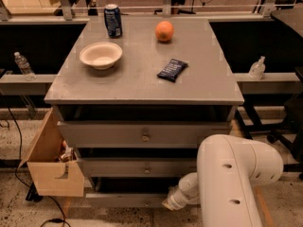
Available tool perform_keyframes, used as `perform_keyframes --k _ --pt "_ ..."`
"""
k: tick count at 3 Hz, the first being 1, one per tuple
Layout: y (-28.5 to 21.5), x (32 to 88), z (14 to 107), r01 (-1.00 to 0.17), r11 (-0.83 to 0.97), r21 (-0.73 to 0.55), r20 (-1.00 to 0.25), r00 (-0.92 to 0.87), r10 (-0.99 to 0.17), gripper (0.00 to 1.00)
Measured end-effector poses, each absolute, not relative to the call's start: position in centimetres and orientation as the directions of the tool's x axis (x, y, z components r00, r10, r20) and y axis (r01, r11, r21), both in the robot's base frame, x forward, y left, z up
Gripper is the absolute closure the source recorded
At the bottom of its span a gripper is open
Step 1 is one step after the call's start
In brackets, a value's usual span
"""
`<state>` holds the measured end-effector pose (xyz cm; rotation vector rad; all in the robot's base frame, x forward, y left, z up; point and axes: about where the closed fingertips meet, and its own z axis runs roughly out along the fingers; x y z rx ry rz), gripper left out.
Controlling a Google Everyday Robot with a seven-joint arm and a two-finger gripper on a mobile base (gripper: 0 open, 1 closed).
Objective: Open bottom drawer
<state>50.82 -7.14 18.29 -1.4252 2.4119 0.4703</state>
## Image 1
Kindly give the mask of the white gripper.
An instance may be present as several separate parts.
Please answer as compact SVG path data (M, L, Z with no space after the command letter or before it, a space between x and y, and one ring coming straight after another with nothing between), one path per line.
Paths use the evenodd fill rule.
M188 204L189 198L177 187L170 187L169 194L166 200L162 201L162 205L169 209L180 210Z

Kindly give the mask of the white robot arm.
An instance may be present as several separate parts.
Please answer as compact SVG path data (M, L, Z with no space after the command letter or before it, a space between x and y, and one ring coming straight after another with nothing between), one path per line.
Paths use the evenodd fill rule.
M272 146L217 134L199 147L197 171L169 190L163 205L179 210L200 204L203 227L262 227L253 187L276 182L283 160Z

